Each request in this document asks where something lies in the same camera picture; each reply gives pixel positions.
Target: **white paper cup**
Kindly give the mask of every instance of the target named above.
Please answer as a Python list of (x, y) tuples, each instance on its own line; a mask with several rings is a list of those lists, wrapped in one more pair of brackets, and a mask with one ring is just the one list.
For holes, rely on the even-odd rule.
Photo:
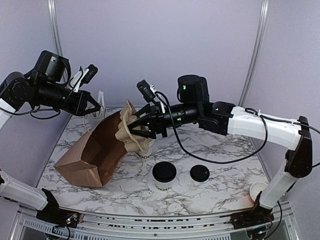
[(138, 154), (139, 158), (141, 158), (141, 159), (149, 159), (149, 158), (151, 158), (151, 156), (152, 156), (152, 154), (154, 152), (154, 148), (153, 148), (154, 143), (155, 143), (154, 139), (152, 139), (149, 142), (149, 150), (148, 150), (147, 153), (144, 153), (142, 151), (138, 151), (137, 154)]
[(177, 175), (177, 169), (172, 163), (162, 161), (154, 165), (152, 175), (156, 189), (164, 192), (171, 189)]
[(265, 190), (266, 187), (268, 187), (268, 184), (266, 184), (265, 182), (263, 181), (257, 181), (255, 183), (253, 183), (250, 187), (250, 197), (251, 199), (253, 200), (253, 202), (256, 201), (256, 198), (258, 196), (258, 194)]
[(87, 118), (89, 120), (89, 123), (90, 123), (90, 126), (92, 129), (95, 128), (97, 125), (99, 125), (99, 123), (101, 123), (102, 120), (105, 119), (105, 116), (107, 116), (105, 114), (101, 114), (99, 116), (93, 116), (93, 114), (90, 113), (87, 115)]

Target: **purple wall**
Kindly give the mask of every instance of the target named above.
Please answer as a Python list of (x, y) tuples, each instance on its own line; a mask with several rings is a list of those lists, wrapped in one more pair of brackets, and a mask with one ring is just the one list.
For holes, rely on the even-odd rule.
[[(2, 0), (0, 4), (0, 79), (32, 69), (42, 50), (54, 51), (47, 1)], [(26, 104), (20, 111), (30, 107)], [(0, 133), (0, 168), (36, 186), (68, 119), (13, 117)], [(8, 239), (18, 205), (0, 198), (0, 239)]]
[(145, 101), (146, 79), (177, 102), (177, 78), (208, 80), (212, 101), (239, 101), (261, 9), (256, 0), (56, 1), (63, 51), (73, 68), (93, 63), (87, 86), (109, 106)]
[[(311, 126), (320, 129), (319, 77), (319, 1), (271, 1), (263, 46), (245, 106), (285, 118), (306, 116)], [(311, 134), (313, 160), (318, 163), (320, 136)], [(267, 144), (261, 152), (271, 176), (285, 163), (285, 152), (273, 144)], [(319, 192), (320, 167), (300, 179), (289, 193), (303, 240), (320, 239)]]

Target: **black cup lid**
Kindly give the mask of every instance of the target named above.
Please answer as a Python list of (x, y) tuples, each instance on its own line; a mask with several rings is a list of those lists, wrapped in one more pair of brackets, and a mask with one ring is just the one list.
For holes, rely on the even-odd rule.
[(195, 165), (190, 170), (191, 178), (197, 182), (204, 182), (208, 180), (209, 175), (209, 169), (203, 165)]
[(155, 180), (161, 183), (168, 183), (175, 179), (177, 175), (176, 167), (167, 161), (158, 162), (152, 169)]

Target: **black cable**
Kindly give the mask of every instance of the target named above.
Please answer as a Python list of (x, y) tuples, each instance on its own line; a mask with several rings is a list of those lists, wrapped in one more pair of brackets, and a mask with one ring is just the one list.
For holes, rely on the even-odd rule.
[(281, 207), (281, 204), (279, 203), (279, 201), (277, 202), (278, 205), (279, 205), (279, 208), (280, 208), (280, 220), (278, 222), (278, 225), (275, 227), (275, 229), (268, 235), (266, 236), (264, 239), (268, 239), (271, 237), (272, 234), (275, 233), (275, 231), (277, 231), (277, 229), (279, 228), (280, 224), (281, 224), (281, 221), (282, 221), (282, 216), (283, 216), (283, 213), (282, 213), (282, 207)]
[(219, 162), (219, 161), (213, 161), (213, 160), (209, 160), (209, 159), (205, 159), (205, 158), (202, 158), (202, 157), (199, 157), (199, 156), (196, 156), (190, 152), (188, 152), (184, 146), (182, 145), (181, 141), (180, 141), (180, 138), (178, 136), (178, 133), (177, 133), (177, 129), (176, 129), (176, 126), (175, 126), (175, 123), (174, 123), (174, 118), (172, 116), (172, 113), (171, 113), (171, 109), (170, 109), (170, 103), (169, 103), (169, 100), (167, 98), (167, 96), (165, 94), (163, 94), (162, 92), (160, 91), (156, 91), (155, 94), (159, 94), (161, 95), (164, 99), (165, 99), (165, 102), (166, 102), (166, 105), (167, 105), (167, 109), (169, 111), (169, 115), (170, 115), (170, 120), (171, 120), (171, 124), (172, 124), (172, 128), (173, 128), (173, 132), (174, 132), (174, 135), (175, 135), (175, 138), (180, 146), (180, 148), (188, 155), (190, 155), (191, 157), (194, 157), (196, 159), (199, 159), (201, 161), (205, 161), (205, 162), (208, 162), (208, 163), (212, 163), (212, 164), (232, 164), (232, 163), (236, 163), (236, 162), (240, 162), (242, 160), (245, 160), (245, 159), (248, 159), (250, 157), (252, 157), (253, 155), (257, 154), (259, 151), (261, 151), (261, 149), (264, 148), (264, 146), (266, 145), (267, 141), (268, 141), (268, 127), (267, 127), (267, 123), (266, 121), (264, 120), (263, 117), (260, 116), (263, 124), (264, 124), (264, 128), (265, 128), (265, 139), (264, 139), (264, 142), (263, 144), (261, 145), (261, 147), (259, 147), (258, 150), (254, 151), (253, 153), (249, 154), (248, 156), (245, 156), (245, 157), (241, 157), (239, 159), (235, 159), (235, 160), (231, 160), (231, 161), (225, 161), (225, 162)]
[(161, 104), (160, 104), (160, 102), (155, 101), (155, 100), (152, 100), (151, 102), (152, 102), (155, 106), (157, 106), (157, 107), (161, 108)]
[(61, 106), (59, 107), (59, 109), (61, 109), (66, 102), (68, 101), (69, 97), (71, 96), (71, 94), (73, 93), (73, 91), (75, 90), (77, 84), (79, 83), (79, 81), (81, 80), (82, 76), (84, 75), (84, 70), (82, 69), (82, 67), (80, 66), (80, 71), (81, 71), (81, 76), (79, 77), (79, 79), (76, 81), (75, 85), (72, 87), (71, 91), (69, 92), (69, 95), (66, 97), (66, 99), (64, 100), (64, 102), (61, 104)]
[(70, 86), (70, 88), (73, 88), (74, 86), (71, 86), (71, 81), (74, 79), (74, 77), (70, 78), (70, 81), (68, 82), (68, 85)]
[(66, 226), (66, 229), (68, 229), (68, 238), (67, 238), (66, 240), (69, 240), (69, 239), (70, 239), (70, 237), (71, 237), (70, 228), (68, 227), (68, 225), (67, 225), (67, 224), (65, 224), (65, 226)]
[(30, 113), (31, 117), (35, 118), (35, 119), (39, 119), (39, 120), (48, 120), (48, 119), (53, 119), (57, 116), (59, 116), (61, 114), (60, 109), (55, 110), (57, 113), (55, 115), (52, 116), (46, 116), (46, 117), (38, 117), (32, 114), (32, 112)]
[(176, 90), (176, 99), (178, 99), (178, 101), (180, 103), (182, 103), (181, 99), (180, 99), (180, 92), (179, 92), (179, 88)]
[(274, 223), (272, 222), (272, 220), (269, 218), (269, 217), (267, 217), (267, 218), (265, 218), (265, 219), (267, 219), (267, 220), (269, 220), (269, 222), (271, 223), (270, 224), (270, 226), (268, 227), (268, 228), (266, 228), (265, 230), (261, 230), (261, 231), (259, 231), (258, 233), (256, 233), (256, 234), (252, 234), (251, 235), (251, 238), (252, 237), (259, 237), (259, 236), (261, 236), (262, 234), (264, 234), (264, 233), (267, 233), (271, 228), (272, 228), (272, 226), (274, 225)]
[(21, 112), (21, 113), (15, 113), (15, 112), (11, 112), (8, 110), (3, 109), (2, 107), (0, 107), (1, 111), (4, 111), (7, 114), (11, 114), (13, 116), (22, 116), (22, 115), (27, 115), (27, 114), (33, 114), (33, 113), (37, 113), (37, 112), (45, 112), (45, 111), (56, 111), (53, 108), (43, 108), (43, 109), (36, 109), (36, 110), (30, 110), (30, 111), (25, 111), (25, 112)]
[[(248, 109), (248, 111), (246, 111), (247, 113), (250, 113), (250, 114), (253, 114), (253, 115), (257, 115), (257, 111), (254, 110), (253, 108), (246, 108)], [(309, 129), (312, 129), (313, 131), (317, 132), (318, 134), (320, 134), (320, 130), (316, 129), (315, 127), (313, 126), (309, 126), (307, 124), (303, 124), (303, 123), (300, 123), (300, 122), (291, 122), (289, 120), (283, 120), (283, 119), (276, 119), (276, 118), (272, 118), (272, 117), (269, 117), (269, 116), (265, 116), (265, 115), (260, 115), (260, 117), (263, 117), (264, 119), (267, 119), (267, 120), (270, 120), (270, 121), (273, 121), (273, 122), (278, 122), (278, 123), (286, 123), (286, 124), (294, 124), (294, 125), (299, 125), (299, 126), (302, 126), (302, 127), (306, 127), (306, 128), (309, 128)], [(315, 168), (317, 166), (320, 165), (320, 162), (318, 162), (317, 164), (313, 165), (312, 168)]]
[(160, 100), (160, 102), (162, 102), (163, 105), (164, 105), (166, 108), (168, 108), (167, 103), (166, 103), (165, 101), (163, 101), (163, 100), (156, 94), (156, 92), (155, 92), (155, 95), (156, 95), (156, 97)]

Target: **paper bag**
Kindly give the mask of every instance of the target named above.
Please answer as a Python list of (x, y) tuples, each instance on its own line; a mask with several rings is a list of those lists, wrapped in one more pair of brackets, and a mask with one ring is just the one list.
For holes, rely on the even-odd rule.
[(120, 112), (116, 112), (87, 131), (54, 165), (55, 169), (75, 186), (107, 184), (128, 153), (125, 144), (115, 137), (120, 122)]

